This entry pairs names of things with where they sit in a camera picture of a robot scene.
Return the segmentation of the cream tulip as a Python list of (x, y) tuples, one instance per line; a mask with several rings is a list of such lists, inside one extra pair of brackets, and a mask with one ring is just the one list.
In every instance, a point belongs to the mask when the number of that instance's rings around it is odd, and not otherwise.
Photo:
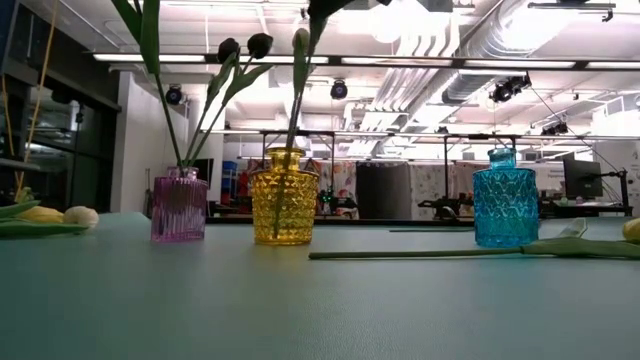
[(289, 241), (293, 211), (298, 208), (294, 200), (298, 197), (299, 189), (293, 188), (296, 177), (292, 169), (294, 156), (294, 140), (306, 81), (311, 73), (312, 58), (316, 47), (325, 30), (328, 19), (355, 0), (309, 0), (306, 14), (308, 27), (298, 29), (293, 36), (293, 104), (289, 119), (286, 146), (284, 150), (283, 169), (278, 182), (275, 200), (275, 215), (273, 220), (272, 239), (284, 243)]
[(36, 223), (20, 219), (0, 219), (0, 238), (76, 234), (91, 230), (99, 223), (98, 213), (91, 208), (73, 207), (63, 214), (62, 223)]

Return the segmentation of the dark purple tulip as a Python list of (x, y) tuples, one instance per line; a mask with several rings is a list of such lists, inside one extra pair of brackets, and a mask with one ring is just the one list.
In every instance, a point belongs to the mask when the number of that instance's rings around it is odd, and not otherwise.
[(160, 77), (159, 16), (160, 0), (110, 0), (129, 33), (139, 46), (146, 72), (155, 81), (169, 136), (176, 157), (176, 165), (183, 167), (169, 104)]
[(252, 70), (248, 67), (253, 60), (261, 60), (266, 57), (273, 43), (273, 37), (266, 33), (257, 33), (252, 35), (247, 41), (247, 49), (249, 51), (249, 59), (247, 60), (245, 67), (240, 66), (240, 53), (238, 65), (232, 71), (228, 80), (231, 80), (230, 85), (226, 88), (222, 100), (226, 102), (226, 106), (242, 90), (251, 86), (257, 78), (271, 69), (271, 65), (263, 64)]
[(204, 134), (200, 136), (200, 131), (202, 130), (203, 123), (207, 119), (208, 111), (220, 94), (232, 71), (238, 65), (239, 53), (240, 45), (233, 38), (227, 38), (218, 47), (217, 60), (221, 63), (221, 68), (219, 72), (212, 75), (209, 80), (206, 90), (204, 108), (202, 110), (200, 120), (196, 125), (194, 137), (188, 147), (186, 158), (182, 162), (182, 165), (185, 168), (191, 167), (193, 165), (202, 148), (204, 147), (206, 140), (210, 136), (214, 125), (216, 124), (219, 117), (221, 116), (221, 113), (226, 107), (226, 102), (224, 100), (221, 100), (215, 116), (212, 118)]

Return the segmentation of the yellow tulip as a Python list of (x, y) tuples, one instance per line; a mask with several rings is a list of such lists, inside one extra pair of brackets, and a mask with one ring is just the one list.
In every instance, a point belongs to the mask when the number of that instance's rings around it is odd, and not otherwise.
[(603, 258), (640, 260), (640, 239), (616, 241), (589, 240), (582, 237), (588, 229), (585, 218), (574, 219), (555, 238), (534, 241), (511, 248), (483, 248), (438, 251), (369, 251), (369, 252), (310, 252), (310, 260), (336, 259), (402, 259), (451, 258), (497, 255), (554, 256), (564, 258)]
[(0, 219), (20, 219), (36, 223), (62, 223), (63, 218), (64, 214), (62, 212), (42, 207), (38, 201), (0, 207)]

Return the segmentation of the yellow glass vase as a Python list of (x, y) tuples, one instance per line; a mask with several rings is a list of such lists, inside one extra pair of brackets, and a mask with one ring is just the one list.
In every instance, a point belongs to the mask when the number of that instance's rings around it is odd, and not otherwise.
[(294, 246), (312, 241), (319, 176), (300, 168), (304, 150), (266, 150), (270, 166), (250, 177), (254, 242)]

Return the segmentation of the purple glass vase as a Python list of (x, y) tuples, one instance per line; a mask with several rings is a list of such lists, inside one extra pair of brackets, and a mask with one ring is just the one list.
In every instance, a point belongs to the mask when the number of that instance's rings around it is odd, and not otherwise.
[(200, 241), (205, 237), (208, 183), (193, 167), (169, 167), (154, 179), (151, 240), (156, 243)]

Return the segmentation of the blue glass vase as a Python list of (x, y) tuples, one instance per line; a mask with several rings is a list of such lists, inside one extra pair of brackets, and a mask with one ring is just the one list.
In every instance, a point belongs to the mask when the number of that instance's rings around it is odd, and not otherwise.
[(475, 242), (507, 248), (538, 239), (536, 173), (516, 165), (516, 150), (488, 152), (489, 167), (472, 176)]

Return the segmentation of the black curtain panel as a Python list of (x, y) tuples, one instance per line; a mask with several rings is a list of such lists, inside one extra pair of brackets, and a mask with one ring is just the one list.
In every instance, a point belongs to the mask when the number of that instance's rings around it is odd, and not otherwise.
[(409, 166), (398, 162), (358, 162), (356, 203), (362, 219), (410, 220)]

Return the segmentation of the blue storage bins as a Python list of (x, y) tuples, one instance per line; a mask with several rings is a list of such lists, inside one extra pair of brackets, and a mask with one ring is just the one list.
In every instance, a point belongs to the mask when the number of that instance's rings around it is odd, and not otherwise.
[(221, 178), (221, 202), (229, 205), (237, 193), (238, 164), (233, 161), (224, 161)]

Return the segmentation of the teal table mat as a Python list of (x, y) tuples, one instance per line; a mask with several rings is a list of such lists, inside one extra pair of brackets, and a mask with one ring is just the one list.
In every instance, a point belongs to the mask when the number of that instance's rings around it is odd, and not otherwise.
[(470, 232), (248, 225), (156, 244), (142, 215), (0, 240), (0, 360), (640, 360), (640, 261), (420, 259)]

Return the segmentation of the black background monitor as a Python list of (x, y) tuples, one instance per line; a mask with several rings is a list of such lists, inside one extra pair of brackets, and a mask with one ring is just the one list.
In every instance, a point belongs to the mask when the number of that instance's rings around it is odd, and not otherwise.
[(603, 196), (602, 172), (598, 162), (564, 159), (563, 169), (568, 198), (595, 199)]

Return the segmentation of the dark glass partition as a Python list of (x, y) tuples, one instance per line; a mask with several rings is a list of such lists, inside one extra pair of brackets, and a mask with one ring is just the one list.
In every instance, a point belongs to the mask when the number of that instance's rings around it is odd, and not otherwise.
[(93, 54), (116, 45), (75, 2), (0, 0), (0, 205), (109, 209), (119, 74)]

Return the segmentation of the silver ventilation duct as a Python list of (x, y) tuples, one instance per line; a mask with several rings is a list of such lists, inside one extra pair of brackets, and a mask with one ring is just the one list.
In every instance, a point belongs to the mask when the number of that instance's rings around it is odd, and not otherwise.
[(495, 78), (493, 71), (506, 67), (509, 59), (529, 56), (538, 45), (533, 40), (518, 40), (524, 34), (526, 20), (532, 19), (531, 0), (500, 0), (459, 48), (456, 56), (464, 66), (449, 73), (447, 87), (441, 93), (445, 104), (458, 105)]

